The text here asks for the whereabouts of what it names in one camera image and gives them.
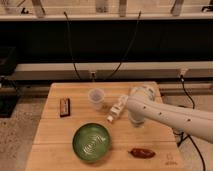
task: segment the wall outlet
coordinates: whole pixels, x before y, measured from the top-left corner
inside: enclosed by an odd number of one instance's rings
[[[188,68],[181,68],[179,70],[179,77],[182,75],[183,77],[186,75],[186,73],[188,72]]]

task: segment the power outlet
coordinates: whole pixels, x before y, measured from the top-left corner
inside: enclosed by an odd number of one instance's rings
[[[90,79],[95,80],[96,79],[96,71],[89,71]]]
[[[188,72],[188,68],[181,68],[180,70],[179,70],[179,77],[180,76],[185,76],[186,75],[186,73]]]

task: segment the clear plastic cup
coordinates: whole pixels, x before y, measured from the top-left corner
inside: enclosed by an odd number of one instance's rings
[[[91,89],[88,93],[89,101],[95,110],[101,110],[104,106],[104,90],[100,88]]]

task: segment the sausage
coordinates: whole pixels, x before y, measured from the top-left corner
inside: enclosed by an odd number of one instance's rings
[[[148,159],[155,156],[154,151],[144,148],[133,148],[131,151],[129,151],[129,153],[132,154],[134,157],[143,159]]]

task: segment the black cable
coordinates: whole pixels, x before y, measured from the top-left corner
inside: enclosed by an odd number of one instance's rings
[[[192,99],[192,97],[189,95],[189,93],[185,89],[185,81],[184,81],[183,75],[181,75],[180,78],[181,78],[181,83],[182,83],[183,91],[185,92],[185,94],[187,95],[187,97],[191,100],[191,102],[192,102],[192,108],[195,109],[195,102],[194,102],[194,100]],[[193,138],[191,137],[191,135],[187,135],[185,138],[182,137],[181,141],[179,142],[178,145],[180,146],[187,138],[189,138],[191,140],[192,144],[194,145],[195,149],[197,150],[197,153],[199,154],[199,157],[200,157],[201,162],[202,162],[203,171],[206,171],[205,160],[203,159],[203,156],[202,156],[202,154],[201,154],[198,146],[194,142]]]
[[[191,100],[191,102],[192,102],[192,109],[195,109],[195,102],[194,102],[194,100],[192,99],[192,97],[189,95],[189,93],[185,89],[185,82],[184,82],[183,75],[180,76],[180,79],[181,79],[181,84],[182,84],[182,87],[183,87],[183,91],[187,95],[187,97]]]
[[[198,146],[196,145],[196,143],[194,142],[193,138],[189,135],[189,139],[191,140],[192,144],[194,145],[195,149],[197,150],[199,156],[200,156],[200,159],[202,161],[202,166],[203,166],[203,171],[206,171],[206,164],[205,164],[205,160],[203,159],[203,156],[198,148]]]
[[[17,7],[20,7],[26,0],[22,0],[18,5]]]
[[[117,66],[117,68],[116,68],[108,77],[106,77],[106,78],[104,79],[104,81],[110,79],[111,77],[113,77],[113,75],[115,75],[115,73],[118,72],[118,70],[119,70],[119,68],[121,67],[123,61],[125,60],[125,58],[126,58],[127,55],[129,54],[129,51],[130,51],[130,49],[132,48],[132,46],[133,46],[133,44],[134,44],[134,42],[135,42],[135,38],[136,38],[136,35],[137,35],[138,25],[139,25],[139,22],[140,22],[140,18],[141,18],[141,11],[140,11],[139,14],[138,14],[138,19],[137,19],[137,22],[136,22],[136,25],[135,25],[135,31],[134,31],[133,36],[132,36],[132,39],[131,39],[131,41],[129,42],[129,45],[128,45],[128,47],[127,47],[125,53],[124,53],[124,56],[122,57],[122,59],[121,59],[119,65]]]
[[[74,69],[75,69],[75,73],[76,75],[78,76],[79,80],[82,80],[81,79],[81,76],[80,74],[78,73],[78,70],[76,68],[76,65],[75,65],[75,60],[74,60],[74,57],[73,57],[73,51],[72,51],[72,42],[71,42],[71,29],[70,29],[70,24],[69,24],[69,18],[68,18],[68,15],[66,12],[64,12],[64,15],[67,19],[67,32],[68,32],[68,45],[69,45],[69,53],[70,53],[70,56],[72,58],[72,63],[73,63],[73,66],[74,66]]]

